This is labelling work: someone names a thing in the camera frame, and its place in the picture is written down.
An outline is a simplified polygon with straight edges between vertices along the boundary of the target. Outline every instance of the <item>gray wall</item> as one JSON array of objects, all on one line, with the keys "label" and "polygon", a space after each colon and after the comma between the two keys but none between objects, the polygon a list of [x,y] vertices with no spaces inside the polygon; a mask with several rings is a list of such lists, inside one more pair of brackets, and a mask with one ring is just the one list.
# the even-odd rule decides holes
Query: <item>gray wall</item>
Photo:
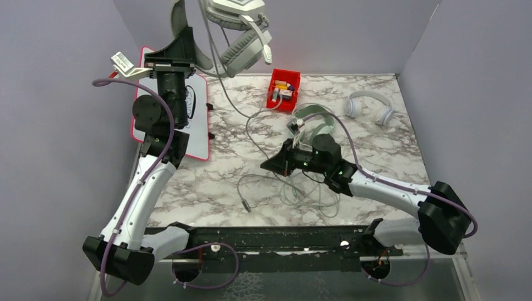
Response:
[{"label": "gray wall", "polygon": [[[171,0],[114,0],[138,47],[162,48],[173,39]],[[439,0],[265,0],[271,21],[273,68],[306,73],[399,73]],[[189,24],[209,57],[208,38],[197,0],[187,0]],[[226,42],[217,25],[220,53]],[[233,41],[240,32],[230,32]]]},{"label": "gray wall", "polygon": [[480,223],[466,242],[483,300],[532,288],[532,2],[443,0],[400,76],[431,181]]},{"label": "gray wall", "polygon": [[94,88],[138,56],[110,1],[0,4],[0,300],[85,300],[82,252],[125,191],[131,88]]}]

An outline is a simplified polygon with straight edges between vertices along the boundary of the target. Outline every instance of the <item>table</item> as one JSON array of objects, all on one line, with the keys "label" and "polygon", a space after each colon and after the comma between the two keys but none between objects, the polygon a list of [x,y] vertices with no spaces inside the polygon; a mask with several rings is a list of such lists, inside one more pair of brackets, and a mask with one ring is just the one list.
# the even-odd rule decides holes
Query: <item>table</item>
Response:
[{"label": "table", "polygon": [[[241,75],[224,79],[223,83],[233,103],[251,115],[265,107],[269,80],[270,75]],[[388,127],[375,124],[383,105],[370,98],[361,99],[362,116],[357,119],[342,116],[344,101],[355,90],[374,90],[392,99],[396,114]],[[265,157],[246,136],[247,119],[231,107],[216,78],[208,78],[208,95],[215,108],[210,113],[210,131],[216,135],[210,144],[210,160],[184,159],[164,188],[148,226],[166,226],[175,221],[192,226],[315,226],[369,224],[380,217],[407,217],[406,213],[375,201],[343,196],[338,215],[327,218],[316,208],[282,204],[279,199],[282,183],[261,177],[247,178],[245,181],[249,183],[242,186],[242,194],[252,207],[251,213],[246,212],[236,183],[244,174],[268,175],[259,168]],[[360,163],[366,169],[406,182],[428,184],[394,75],[303,75],[298,103],[304,102],[321,103],[341,116],[355,141]],[[265,112],[251,121],[251,135],[266,153],[276,154],[282,142],[290,137],[285,126],[288,119],[289,115],[282,112]],[[353,155],[340,126],[335,128],[333,137],[342,145],[343,157],[352,162]],[[306,191],[315,185],[305,177],[298,177],[296,182]],[[323,185],[323,203],[330,203],[334,197]],[[326,208],[324,212],[332,215],[334,209]]]}]

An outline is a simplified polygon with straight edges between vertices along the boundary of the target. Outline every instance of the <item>marble table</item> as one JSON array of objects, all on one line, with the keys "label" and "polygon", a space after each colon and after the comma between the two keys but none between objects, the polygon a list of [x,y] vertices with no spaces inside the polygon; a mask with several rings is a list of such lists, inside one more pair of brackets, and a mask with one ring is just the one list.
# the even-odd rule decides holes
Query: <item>marble table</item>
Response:
[{"label": "marble table", "polygon": [[[245,114],[253,114],[265,106],[270,75],[243,75],[224,79],[233,103]],[[375,90],[392,99],[396,110],[388,127],[375,124],[383,105],[362,98],[363,115],[356,120],[341,116],[352,135],[363,167],[384,176],[417,184],[428,184],[420,151],[394,75],[378,76],[302,76],[298,103],[321,103],[343,115],[346,96],[355,90]],[[406,213],[376,201],[343,196],[339,213],[325,217],[317,208],[287,206],[279,199],[282,183],[261,177],[248,177],[241,186],[242,194],[252,207],[245,211],[238,197],[236,183],[244,174],[271,173],[259,168],[264,155],[245,134],[247,119],[231,107],[215,78],[208,78],[208,101],[215,110],[210,113],[211,157],[202,162],[186,158],[168,182],[151,214],[148,226],[166,226],[179,221],[193,226],[314,226],[369,224],[375,218],[398,219]],[[268,155],[276,154],[282,142],[290,137],[286,129],[289,115],[265,112],[250,123],[252,137]],[[343,157],[353,161],[340,126],[333,137],[342,145]],[[296,179],[298,187],[310,191],[316,185],[306,177]],[[307,203],[315,203],[317,191]],[[330,203],[335,194],[323,185],[322,202]],[[335,208],[325,208],[332,215]]]}]

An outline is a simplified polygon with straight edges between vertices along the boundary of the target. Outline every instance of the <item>red plastic container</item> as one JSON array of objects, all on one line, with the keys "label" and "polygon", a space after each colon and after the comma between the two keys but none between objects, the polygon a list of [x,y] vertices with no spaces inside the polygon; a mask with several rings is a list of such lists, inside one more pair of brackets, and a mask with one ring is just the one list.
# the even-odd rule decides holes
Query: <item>red plastic container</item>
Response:
[{"label": "red plastic container", "polygon": [[272,73],[272,79],[270,85],[268,86],[268,100],[266,102],[267,108],[274,108],[279,103],[279,97],[275,101],[272,100],[274,96],[275,81],[282,80],[294,86],[294,92],[290,99],[283,99],[281,105],[277,108],[279,111],[291,112],[295,108],[295,103],[297,102],[297,94],[299,91],[299,82],[301,81],[301,72],[274,69]]}]

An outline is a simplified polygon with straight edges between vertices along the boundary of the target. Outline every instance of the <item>gray floor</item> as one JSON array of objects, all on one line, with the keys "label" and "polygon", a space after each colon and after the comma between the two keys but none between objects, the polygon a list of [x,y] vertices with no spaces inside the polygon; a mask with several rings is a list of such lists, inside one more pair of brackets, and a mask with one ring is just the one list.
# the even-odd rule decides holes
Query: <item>gray floor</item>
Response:
[{"label": "gray floor", "polygon": [[[406,282],[417,278],[425,260],[398,260],[392,263],[387,280]],[[203,274],[195,281],[216,285],[229,275]],[[117,286],[113,279],[110,288]],[[242,273],[229,286],[213,291],[183,289],[173,285],[171,264],[157,263],[146,282],[137,287],[126,285],[112,298],[122,300],[202,300],[202,301],[297,301],[297,300],[466,300],[452,259],[436,259],[427,278],[411,287],[386,287],[367,280],[362,273]]]}]

